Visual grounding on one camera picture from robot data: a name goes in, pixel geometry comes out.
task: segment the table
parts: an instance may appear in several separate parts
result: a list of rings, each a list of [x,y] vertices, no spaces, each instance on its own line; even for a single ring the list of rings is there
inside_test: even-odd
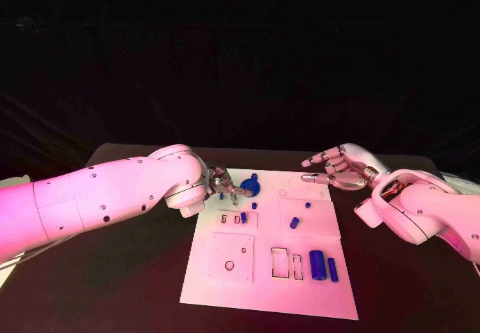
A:
[[[103,144],[86,166],[158,147]],[[313,152],[194,148],[226,167],[304,171]],[[392,169],[439,174],[418,156],[380,155]],[[313,166],[308,172],[321,172]],[[196,216],[164,201],[144,216],[75,236],[14,269],[0,289],[1,332],[480,332],[478,276],[434,237],[406,243],[353,213],[370,190],[330,188],[359,321],[178,303]]]

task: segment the black background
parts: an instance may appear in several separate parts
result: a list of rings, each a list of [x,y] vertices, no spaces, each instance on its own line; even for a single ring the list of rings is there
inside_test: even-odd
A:
[[[473,8],[116,2],[1,2],[1,178],[80,168],[103,142],[353,142],[474,178]]]

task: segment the white board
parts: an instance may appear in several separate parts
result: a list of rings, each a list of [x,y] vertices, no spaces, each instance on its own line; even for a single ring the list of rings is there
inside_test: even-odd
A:
[[[256,173],[261,191],[253,198],[238,196],[236,206],[229,196],[204,202],[180,302],[357,320],[327,186],[304,183],[297,172],[229,169],[229,173],[236,185]],[[235,223],[240,212],[246,222]],[[292,217],[300,220],[295,229]],[[288,274],[284,252],[272,248],[287,251]],[[324,261],[334,258],[338,282],[330,273],[327,280],[313,280],[311,250],[323,251]],[[275,274],[287,278],[272,277],[275,263]]]

